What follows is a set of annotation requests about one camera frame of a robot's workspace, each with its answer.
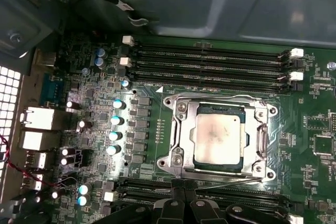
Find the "white connector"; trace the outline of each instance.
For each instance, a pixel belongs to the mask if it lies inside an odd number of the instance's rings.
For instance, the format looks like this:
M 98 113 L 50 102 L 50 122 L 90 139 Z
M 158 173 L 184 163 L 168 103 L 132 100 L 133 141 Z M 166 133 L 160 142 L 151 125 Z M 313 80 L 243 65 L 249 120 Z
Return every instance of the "white connector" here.
M 129 45 L 129 46 L 133 47 L 134 46 L 134 39 L 130 35 L 122 36 L 122 43 L 125 44 L 125 45 Z
M 104 193 L 104 200 L 109 202 L 114 202 L 118 199 L 118 192 L 116 191 L 106 191 Z
M 303 73 L 302 72 L 292 72 L 289 74 L 289 79 L 291 81 L 302 81 L 303 80 Z
M 301 48 L 293 48 L 290 51 L 289 58 L 302 58 L 305 55 L 303 49 Z
M 121 57 L 119 64 L 130 68 L 132 66 L 131 58 Z

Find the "blue capacitor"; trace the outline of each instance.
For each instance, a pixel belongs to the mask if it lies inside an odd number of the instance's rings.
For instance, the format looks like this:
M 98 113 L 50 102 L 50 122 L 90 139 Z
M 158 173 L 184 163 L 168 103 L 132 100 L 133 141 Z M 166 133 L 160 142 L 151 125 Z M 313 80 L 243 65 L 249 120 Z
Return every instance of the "blue capacitor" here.
M 102 58 L 102 59 L 106 59 L 107 57 L 107 54 L 103 48 L 98 48 L 96 54 L 99 58 Z
M 97 58 L 94 62 L 99 69 L 104 69 L 106 67 L 106 62 L 102 58 Z

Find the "chip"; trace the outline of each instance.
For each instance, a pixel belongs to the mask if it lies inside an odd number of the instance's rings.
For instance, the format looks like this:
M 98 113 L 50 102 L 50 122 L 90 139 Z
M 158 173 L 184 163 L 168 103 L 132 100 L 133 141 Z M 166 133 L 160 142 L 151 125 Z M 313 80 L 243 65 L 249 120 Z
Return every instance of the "chip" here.
M 107 113 L 100 113 L 99 120 L 100 121 L 107 121 L 108 115 Z
M 317 209 L 321 212 L 326 212 L 329 209 L 329 204 L 324 201 L 317 202 Z
M 99 165 L 98 165 L 98 171 L 99 171 L 100 173 L 104 173 L 104 172 L 106 172 L 106 169 L 107 169 L 107 165 L 106 165 L 106 164 L 99 164 Z
M 78 91 L 78 88 L 79 88 L 79 83 L 77 81 L 71 82 L 70 89 L 72 91 Z
M 129 122 L 128 122 L 128 126 L 129 126 L 129 127 L 135 127 L 135 122 L 131 122 L 131 121 L 129 121 Z
M 142 164 L 145 160 L 145 156 L 141 154 L 133 154 L 132 155 L 132 163 Z
M 93 183 L 93 187 L 94 187 L 94 188 L 101 188 L 102 186 L 103 186 L 103 181 L 96 180 L 96 181 Z
M 114 69 L 114 68 L 109 68 L 108 70 L 107 70 L 107 73 L 108 74 L 114 74 L 116 72 L 116 70 Z
M 92 202 L 91 203 L 91 209 L 92 210 L 98 210 L 100 207 L 100 204 L 98 202 Z
M 149 97 L 139 97 L 139 105 L 149 106 L 151 105 L 151 99 Z
M 121 89 L 121 82 L 120 82 L 120 81 L 116 81 L 116 82 L 114 83 L 114 88 L 115 88 L 115 89 Z
M 136 152 L 144 152 L 146 150 L 146 144 L 144 143 L 134 143 L 133 150 Z
M 131 138 L 133 138 L 134 135 L 135 135 L 135 134 L 134 134 L 133 132 L 128 132 L 128 133 L 127 133 L 127 137 L 131 137 Z
M 89 145 L 89 139 L 87 137 L 82 138 L 82 145 Z
M 138 116 L 149 116 L 148 109 L 138 109 Z
M 86 91 L 86 96 L 87 97 L 93 97 L 93 89 L 88 89 L 87 91 Z
M 147 132 L 136 131 L 135 134 L 134 134 L 134 138 L 145 140 L 145 139 L 148 138 L 148 133 Z
M 149 126 L 149 121 L 136 120 L 135 122 L 135 127 L 137 128 L 148 128 L 148 126 Z
M 131 160 L 132 160 L 132 156 L 125 155 L 125 156 L 124 156 L 124 160 L 125 160 L 125 161 L 131 161 Z
M 131 149 L 131 150 L 132 150 L 132 149 L 133 149 L 133 144 L 126 144 L 126 145 L 125 145 L 125 148 L 126 148 L 126 149 Z

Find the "black cable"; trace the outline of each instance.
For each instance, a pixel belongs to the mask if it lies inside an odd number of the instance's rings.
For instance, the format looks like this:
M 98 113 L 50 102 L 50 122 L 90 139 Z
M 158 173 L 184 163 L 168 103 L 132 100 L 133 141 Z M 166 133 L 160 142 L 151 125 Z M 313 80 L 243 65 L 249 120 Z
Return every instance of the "black cable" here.
M 79 3 L 83 2 L 83 1 L 85 1 L 85 0 L 70 0 L 69 6 L 70 6 L 70 8 L 74 9 L 76 7 L 76 5 L 78 5 Z M 152 33 L 148 28 L 145 28 L 148 25 L 148 20 L 142 18 L 141 15 L 136 10 L 134 10 L 132 7 L 130 7 L 129 5 L 125 4 L 124 2 L 122 2 L 120 0 L 103 0 L 103 1 L 114 4 L 114 5 L 118 6 L 121 10 L 126 12 L 127 15 L 128 15 L 129 21 L 133 26 L 144 27 L 144 30 L 147 33 L 150 33 L 150 34 Z M 131 8 L 132 10 L 126 9 L 126 8 L 121 8 L 121 6 L 124 6 L 124 7 L 127 6 L 127 8 Z

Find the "capacitor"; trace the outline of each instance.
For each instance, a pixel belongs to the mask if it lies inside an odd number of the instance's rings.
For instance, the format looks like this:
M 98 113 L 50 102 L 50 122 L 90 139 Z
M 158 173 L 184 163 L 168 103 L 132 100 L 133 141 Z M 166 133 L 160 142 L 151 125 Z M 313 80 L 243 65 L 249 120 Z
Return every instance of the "capacitor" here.
M 82 69 L 82 75 L 87 76 L 90 73 L 90 70 L 88 68 Z
M 91 127 L 92 127 L 92 122 L 82 120 L 82 121 L 79 122 L 78 125 L 79 125 L 79 127 L 81 127 L 81 128 L 91 128 Z
M 62 165 L 69 165 L 69 164 L 73 164 L 75 162 L 75 158 L 74 157 L 65 157 L 61 159 L 61 164 Z
M 97 58 L 94 62 L 95 62 L 94 64 L 99 69 L 104 69 L 107 66 L 106 61 L 104 61 L 102 58 Z
M 78 188 L 78 192 L 82 195 L 89 193 L 91 190 L 92 190 L 92 186 L 89 182 L 86 182 L 85 184 L 81 185 Z
M 111 145 L 106 149 L 107 154 L 110 156 L 113 156 L 116 153 L 119 153 L 121 151 L 121 146 L 116 144 L 116 145 Z
M 68 155 L 75 155 L 76 154 L 76 149 L 75 148 L 66 148 L 62 150 L 62 155 L 63 156 L 68 156 Z
M 122 125 L 124 124 L 125 120 L 121 118 L 120 116 L 114 115 L 111 117 L 111 124 L 112 125 Z
M 66 193 L 67 193 L 67 190 L 64 187 L 62 187 L 62 188 L 59 188 L 57 191 L 53 191 L 52 194 L 51 194 L 51 197 L 53 199 L 57 199 L 57 198 L 65 195 Z
M 90 203 L 90 195 L 82 195 L 78 197 L 77 199 L 77 204 L 80 205 L 81 207 L 85 206 L 86 204 Z
M 126 104 L 121 101 L 120 99 L 115 99 L 114 102 L 113 102 L 113 107 L 116 108 L 116 109 L 125 109 L 126 107 Z
M 129 90 L 129 89 L 131 89 L 131 87 L 132 87 L 132 83 L 131 83 L 130 81 L 128 81 L 128 80 L 123 80 L 123 81 L 121 81 L 121 86 L 122 86 L 124 89 Z
M 73 110 L 79 110 L 80 105 L 77 102 L 67 102 L 67 108 L 73 109 Z
M 109 134 L 109 140 L 111 140 L 111 141 L 119 140 L 121 138 L 122 138 L 122 133 L 119 132 L 119 131 L 112 131 Z
M 106 59 L 107 58 L 107 53 L 106 53 L 106 51 L 103 48 L 98 48 L 96 54 L 97 54 L 97 56 L 99 58 L 102 58 L 102 59 Z

